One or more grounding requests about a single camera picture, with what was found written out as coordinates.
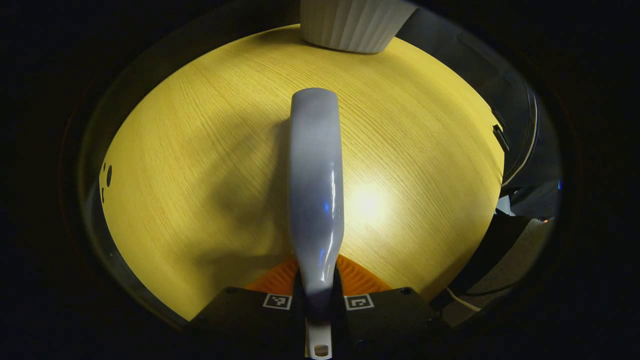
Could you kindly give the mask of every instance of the dark background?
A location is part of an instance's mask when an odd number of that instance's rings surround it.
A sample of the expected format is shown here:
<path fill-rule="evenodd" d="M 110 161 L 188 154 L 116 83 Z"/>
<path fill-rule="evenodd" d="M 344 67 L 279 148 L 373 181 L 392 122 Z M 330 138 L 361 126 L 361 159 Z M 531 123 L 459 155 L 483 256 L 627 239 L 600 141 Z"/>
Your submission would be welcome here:
<path fill-rule="evenodd" d="M 58 156 L 67 120 L 100 69 L 133 59 L 222 2 L 13 1 L 3 10 L 10 61 L 3 136 L 15 147 L 3 252 L 3 348 L 11 358 L 204 355 L 115 288 L 69 236 Z M 458 355 L 539 358 L 564 349 L 593 357 L 637 346 L 637 311 L 626 299 L 637 233 L 623 229 L 637 186 L 635 118 L 625 109 L 637 92 L 631 2 L 423 3 L 526 67 L 538 91 L 562 100 L 552 111 L 568 119 L 557 129 L 566 179 L 554 238 L 528 288 L 454 340 Z M 247 22 L 269 16 L 245 10 Z"/>

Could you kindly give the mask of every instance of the white plastic handle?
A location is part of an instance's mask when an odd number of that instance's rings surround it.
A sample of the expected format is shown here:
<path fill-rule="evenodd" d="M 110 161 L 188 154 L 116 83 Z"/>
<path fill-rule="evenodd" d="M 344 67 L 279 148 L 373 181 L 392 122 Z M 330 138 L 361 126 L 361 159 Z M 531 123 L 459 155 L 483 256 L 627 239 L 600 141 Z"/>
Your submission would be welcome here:
<path fill-rule="evenodd" d="M 308 314 L 314 318 L 307 321 L 308 352 L 312 359 L 329 359 L 331 325 L 326 319 L 344 235 L 342 143 L 335 93 L 308 88 L 293 95 L 290 155 L 291 241 Z"/>

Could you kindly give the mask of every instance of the wooden table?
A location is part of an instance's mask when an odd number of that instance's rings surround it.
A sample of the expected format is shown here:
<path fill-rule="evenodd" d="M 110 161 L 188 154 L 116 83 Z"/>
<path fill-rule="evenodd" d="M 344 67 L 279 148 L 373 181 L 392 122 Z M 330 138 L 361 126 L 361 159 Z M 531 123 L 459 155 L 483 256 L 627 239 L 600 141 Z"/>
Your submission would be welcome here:
<path fill-rule="evenodd" d="M 430 299 L 482 240 L 504 161 L 482 98 L 397 38 L 380 54 L 353 54 L 305 43 L 298 26 L 274 29 L 215 49 L 153 89 L 100 173 L 118 249 L 185 319 L 291 255 L 287 118 L 291 95 L 308 87 L 339 97 L 341 254 Z"/>

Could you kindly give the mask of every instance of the gray fabric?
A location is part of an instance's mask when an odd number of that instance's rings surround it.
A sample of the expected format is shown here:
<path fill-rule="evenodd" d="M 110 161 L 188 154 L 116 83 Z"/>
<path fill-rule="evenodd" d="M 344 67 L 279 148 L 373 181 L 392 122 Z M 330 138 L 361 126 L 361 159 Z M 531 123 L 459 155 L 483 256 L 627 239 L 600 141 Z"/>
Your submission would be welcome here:
<path fill-rule="evenodd" d="M 468 293 L 482 293 L 513 284 L 521 279 L 533 266 L 540 251 L 546 243 L 548 234 L 553 228 L 552 222 L 541 222 L 533 219 L 522 231 L 520 237 L 507 251 L 504 257 L 488 272 L 480 281 L 471 287 Z M 498 293 L 479 297 L 468 297 L 456 294 L 460 299 L 477 307 L 484 307 L 491 301 L 509 293 L 505 289 Z M 442 318 L 452 327 L 470 318 L 475 312 L 457 301 L 450 303 L 442 309 Z"/>
<path fill-rule="evenodd" d="M 503 213 L 514 217 L 516 216 L 512 211 L 511 211 L 511 201 L 509 200 L 508 196 L 503 196 L 501 198 L 498 199 L 498 204 L 495 207 L 496 209 L 502 211 Z"/>

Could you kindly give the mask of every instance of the black object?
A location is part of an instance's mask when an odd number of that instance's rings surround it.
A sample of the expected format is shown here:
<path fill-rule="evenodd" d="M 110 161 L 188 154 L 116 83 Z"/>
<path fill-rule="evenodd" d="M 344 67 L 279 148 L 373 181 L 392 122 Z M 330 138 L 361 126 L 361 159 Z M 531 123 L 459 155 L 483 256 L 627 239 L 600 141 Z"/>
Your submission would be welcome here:
<path fill-rule="evenodd" d="M 414 346 L 428 348 L 449 326 L 412 288 L 368 294 L 372 307 L 345 311 L 346 325 L 359 359 L 395 359 Z M 348 297 L 353 301 L 358 297 Z"/>
<path fill-rule="evenodd" d="M 512 282 L 511 284 L 507 284 L 505 286 L 501 286 L 499 288 L 495 288 L 495 289 L 492 289 L 492 290 L 483 291 L 481 293 L 464 293 L 462 295 L 469 296 L 469 297 L 480 297 L 480 296 L 486 296 L 486 295 L 493 295 L 495 293 L 499 293 L 499 292 L 502 292 L 504 290 L 511 289 L 512 287 L 516 286 L 517 284 L 518 284 L 518 281 L 515 281 L 515 282 Z"/>
<path fill-rule="evenodd" d="M 550 218 L 557 213 L 561 193 L 559 187 L 558 181 L 524 186 L 509 196 L 511 211 L 526 217 Z"/>
<path fill-rule="evenodd" d="M 331 301 L 334 360 L 393 359 L 418 343 L 434 344 L 448 326 L 411 288 L 343 297 L 338 271 Z M 300 359 L 305 297 L 300 273 L 293 296 L 225 288 L 185 332 L 218 359 Z"/>
<path fill-rule="evenodd" d="M 218 359 L 295 359 L 305 353 L 301 299 L 225 288 L 185 328 Z"/>
<path fill-rule="evenodd" d="M 500 115 L 498 110 L 491 108 L 491 113 L 493 114 L 493 116 L 495 116 L 496 120 L 498 120 L 498 122 L 500 123 L 500 126 L 502 127 L 506 126 L 506 124 L 504 123 L 504 119 L 502 118 L 502 115 Z"/>
<path fill-rule="evenodd" d="M 500 143 L 500 147 L 502 147 L 502 151 L 508 152 L 509 145 L 507 144 L 507 139 L 504 138 L 504 133 L 500 129 L 500 126 L 498 126 L 497 124 L 493 126 L 493 134 L 495 135 L 495 138 Z"/>

